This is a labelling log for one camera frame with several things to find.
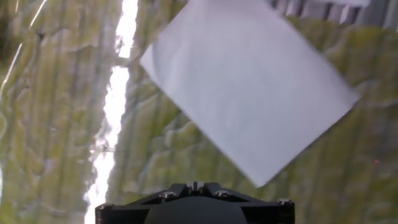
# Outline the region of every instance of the black plastic housing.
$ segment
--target black plastic housing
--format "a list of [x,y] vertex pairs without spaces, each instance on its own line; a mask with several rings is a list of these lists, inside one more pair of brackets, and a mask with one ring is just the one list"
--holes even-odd
[[[175,194],[165,197],[165,192]],[[294,224],[294,208],[293,202],[265,202],[218,183],[194,182],[173,184],[127,205],[100,205],[95,217],[96,224]]]

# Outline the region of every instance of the black mount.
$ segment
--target black mount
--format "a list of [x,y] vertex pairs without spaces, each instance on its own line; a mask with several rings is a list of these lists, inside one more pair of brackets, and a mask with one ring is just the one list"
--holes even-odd
[[173,184],[127,205],[95,208],[96,224],[294,224],[294,203],[265,202],[218,183]]

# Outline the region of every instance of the white paper sheet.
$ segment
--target white paper sheet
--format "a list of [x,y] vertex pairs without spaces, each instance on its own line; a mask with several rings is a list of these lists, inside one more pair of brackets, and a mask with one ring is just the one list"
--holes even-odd
[[263,0],[190,0],[141,64],[258,187],[359,99]]

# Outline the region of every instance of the ridged surface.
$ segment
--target ridged surface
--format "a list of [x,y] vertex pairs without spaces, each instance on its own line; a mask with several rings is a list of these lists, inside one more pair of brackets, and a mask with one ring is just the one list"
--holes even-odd
[[83,223],[116,61],[121,1],[48,0],[30,28],[41,3],[19,1],[11,15],[8,38],[22,46],[0,101],[4,224]]
[[297,223],[397,223],[398,35],[377,27],[289,18],[363,99],[278,176],[255,189],[139,66],[139,56],[183,5],[139,1],[136,58],[108,200],[124,204],[174,182],[215,181],[264,200],[291,198],[297,203]]

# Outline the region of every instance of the paper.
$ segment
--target paper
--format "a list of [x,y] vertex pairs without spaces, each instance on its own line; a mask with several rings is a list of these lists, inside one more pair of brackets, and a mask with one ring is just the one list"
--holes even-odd
[[356,7],[366,7],[371,3],[371,0],[313,0],[324,3],[342,4]]
[[141,65],[258,187],[359,99],[263,0],[189,1]]

